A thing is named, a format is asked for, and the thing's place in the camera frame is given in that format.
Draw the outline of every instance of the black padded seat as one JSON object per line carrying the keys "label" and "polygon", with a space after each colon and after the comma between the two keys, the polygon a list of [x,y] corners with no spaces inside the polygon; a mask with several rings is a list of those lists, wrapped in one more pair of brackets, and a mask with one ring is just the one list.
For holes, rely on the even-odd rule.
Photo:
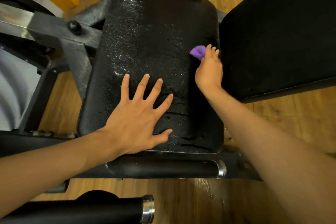
{"label": "black padded seat", "polygon": [[120,101],[120,85],[130,74],[130,97],[145,73],[147,96],[157,79],[163,87],[155,107],[170,94],[174,101],[154,133],[172,128],[155,151],[215,153],[222,149],[223,123],[195,84],[197,45],[218,46],[218,19],[208,0],[111,0],[99,49],[83,101],[78,133],[103,127]]}

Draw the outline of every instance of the metal frame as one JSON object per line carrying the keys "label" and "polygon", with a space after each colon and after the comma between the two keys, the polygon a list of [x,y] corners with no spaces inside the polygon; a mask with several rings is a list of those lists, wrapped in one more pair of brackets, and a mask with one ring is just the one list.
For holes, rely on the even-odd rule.
{"label": "metal frame", "polygon": [[[35,44],[63,50],[65,59],[36,59],[34,64],[40,69],[41,78],[33,94],[19,129],[0,131],[0,157],[28,150],[43,148],[64,142],[68,139],[53,138],[39,132],[38,126],[52,91],[57,75],[68,71],[73,73],[81,98],[84,97],[91,72],[91,59],[88,53],[95,54],[101,31],[93,28],[105,18],[108,1],[104,0],[76,15],[71,25],[61,18],[35,12],[26,24],[26,31],[35,40]],[[26,11],[0,4],[0,12],[7,12],[0,20],[0,32],[6,32],[4,18]],[[11,21],[9,34],[16,34],[16,28],[22,25]],[[245,178],[260,180],[252,165],[237,149],[223,148],[217,154],[159,153],[146,151],[120,158],[90,169],[76,178]]]}

